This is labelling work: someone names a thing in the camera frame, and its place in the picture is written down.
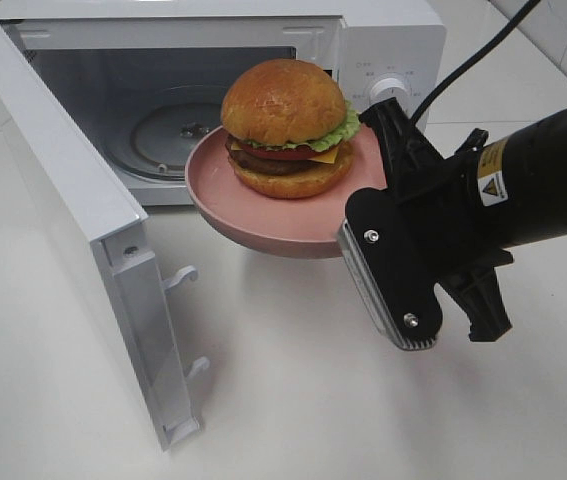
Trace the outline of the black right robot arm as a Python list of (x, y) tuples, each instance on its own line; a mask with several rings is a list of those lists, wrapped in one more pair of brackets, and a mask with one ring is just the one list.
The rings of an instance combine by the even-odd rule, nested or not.
[(360, 119), (387, 185), (349, 196), (337, 239), (376, 328), (402, 350), (432, 347), (441, 287), (471, 341), (499, 339), (511, 323), (496, 268), (514, 246), (567, 235), (567, 109), (494, 142), (476, 129), (450, 157), (395, 99)]

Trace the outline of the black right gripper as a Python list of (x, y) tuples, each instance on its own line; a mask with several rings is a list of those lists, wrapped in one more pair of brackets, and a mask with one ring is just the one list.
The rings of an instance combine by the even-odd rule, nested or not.
[(395, 97), (359, 120), (377, 139), (390, 194), (363, 188), (350, 195), (337, 241), (377, 329), (404, 351), (433, 347), (443, 320), (434, 288), (441, 286), (466, 313), (471, 341), (498, 340), (512, 324), (495, 269), (513, 256), (481, 224), (478, 188), (493, 175), (477, 176), (477, 151), (443, 158)]

